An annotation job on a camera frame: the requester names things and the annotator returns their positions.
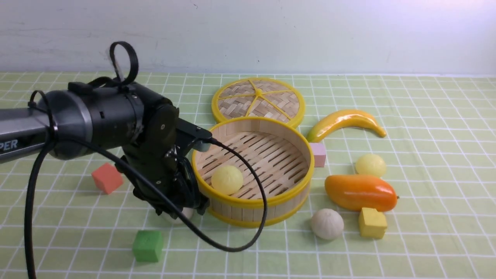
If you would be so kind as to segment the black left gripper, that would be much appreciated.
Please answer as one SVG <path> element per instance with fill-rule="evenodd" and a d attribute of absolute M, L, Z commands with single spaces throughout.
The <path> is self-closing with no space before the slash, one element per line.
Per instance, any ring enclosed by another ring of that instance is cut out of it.
<path fill-rule="evenodd" d="M 179 153 L 175 146 L 176 122 L 179 109 L 162 104 L 145 111 L 144 130 L 136 142 L 123 147 L 122 160 L 141 173 L 155 188 L 165 195 L 174 207 L 154 202 L 156 215 L 177 220 L 183 208 L 193 208 L 204 215 L 210 205 L 207 196 L 200 192 L 193 167 L 187 154 Z"/>

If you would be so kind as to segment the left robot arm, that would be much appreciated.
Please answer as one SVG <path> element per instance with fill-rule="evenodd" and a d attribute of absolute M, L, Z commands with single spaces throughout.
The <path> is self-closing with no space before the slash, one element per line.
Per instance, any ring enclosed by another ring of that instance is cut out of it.
<path fill-rule="evenodd" d="M 72 136 L 103 150 L 122 148 L 122 162 L 133 172 L 119 165 L 117 170 L 157 214 L 176 218 L 175 206 L 202 215 L 209 206 L 186 155 L 207 151 L 204 140 L 212 134 L 181 119 L 170 100 L 141 84 L 70 82 L 67 90 L 51 91 L 24 108 L 1 109 L 0 120 L 2 163 L 41 151 L 52 134 Z"/>

